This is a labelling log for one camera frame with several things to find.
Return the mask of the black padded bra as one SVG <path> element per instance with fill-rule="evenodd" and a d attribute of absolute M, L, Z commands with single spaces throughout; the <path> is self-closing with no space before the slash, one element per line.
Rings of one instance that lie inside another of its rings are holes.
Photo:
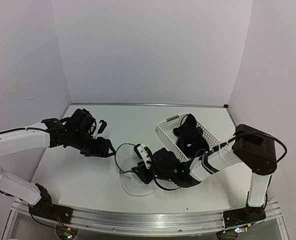
<path fill-rule="evenodd" d="M 177 137 L 177 147 L 187 158 L 201 156 L 210 150 L 207 140 L 203 137 L 203 129 L 197 126 L 197 120 L 191 113 L 184 115 L 179 127 L 175 127 L 172 132 Z"/>

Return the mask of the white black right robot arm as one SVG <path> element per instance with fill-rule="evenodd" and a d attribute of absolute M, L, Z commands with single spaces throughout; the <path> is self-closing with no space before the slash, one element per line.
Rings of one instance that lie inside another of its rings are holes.
<path fill-rule="evenodd" d="M 245 164 L 252 172 L 246 206 L 239 214 L 245 222 L 259 214 L 271 177 L 288 153 L 281 140 L 245 124 L 239 124 L 232 138 L 212 149 L 199 148 L 188 161 L 180 161 L 165 148 L 152 153 L 147 146 L 137 144 L 133 149 L 140 162 L 131 171 L 145 184 L 164 180 L 177 188 L 190 188 L 228 167 Z"/>

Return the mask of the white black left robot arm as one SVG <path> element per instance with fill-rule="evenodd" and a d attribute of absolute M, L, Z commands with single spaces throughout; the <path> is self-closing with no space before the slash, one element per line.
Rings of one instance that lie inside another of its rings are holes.
<path fill-rule="evenodd" d="M 116 150 L 110 139 L 101 136 L 107 122 L 97 121 L 86 109 L 78 108 L 71 116 L 43 119 L 33 125 L 0 131 L 0 159 L 22 152 L 70 147 L 85 157 L 110 158 Z M 35 206 L 45 219 L 55 214 L 52 197 L 38 183 L 31 183 L 8 172 L 0 165 L 0 193 Z"/>

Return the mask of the white mesh laundry bag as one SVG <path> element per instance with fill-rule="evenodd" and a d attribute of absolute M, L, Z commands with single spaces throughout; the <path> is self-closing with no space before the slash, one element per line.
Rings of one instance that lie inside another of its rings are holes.
<path fill-rule="evenodd" d="M 155 193 L 157 186 L 152 181 L 145 184 L 132 170 L 141 161 L 134 151 L 134 146 L 133 143 L 119 145 L 114 155 L 114 163 L 123 190 L 132 197 L 146 197 Z"/>

